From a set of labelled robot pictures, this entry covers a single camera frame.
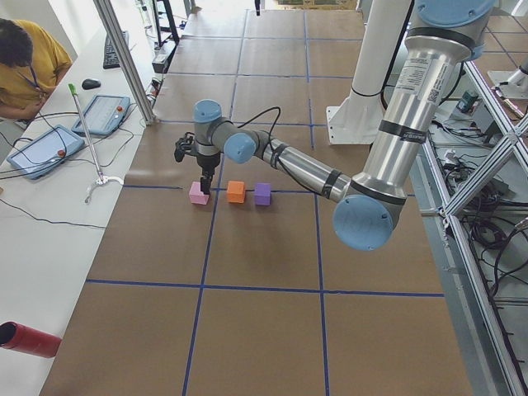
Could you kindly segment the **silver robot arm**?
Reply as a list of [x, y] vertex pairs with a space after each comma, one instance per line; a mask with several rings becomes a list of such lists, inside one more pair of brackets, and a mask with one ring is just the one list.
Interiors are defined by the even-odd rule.
[[524, 73], [525, 75], [528, 75], [528, 58], [525, 58], [519, 65], [519, 70]]
[[303, 188], [336, 202], [333, 227], [347, 246], [369, 251], [383, 246], [398, 224], [407, 196], [403, 189], [441, 103], [456, 64], [480, 56], [491, 1], [416, 1], [405, 39], [408, 50], [388, 108], [363, 170], [348, 177], [259, 130], [223, 117], [221, 106], [194, 106], [191, 151], [202, 169], [200, 188], [209, 193], [220, 154], [236, 163], [260, 158]]

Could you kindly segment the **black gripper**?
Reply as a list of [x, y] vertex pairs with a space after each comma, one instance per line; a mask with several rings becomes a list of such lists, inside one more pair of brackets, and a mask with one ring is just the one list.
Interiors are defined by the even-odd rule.
[[210, 179], [214, 176], [215, 169], [219, 166], [219, 154], [204, 155], [198, 153], [196, 161], [201, 168], [200, 191], [206, 195], [210, 195]]

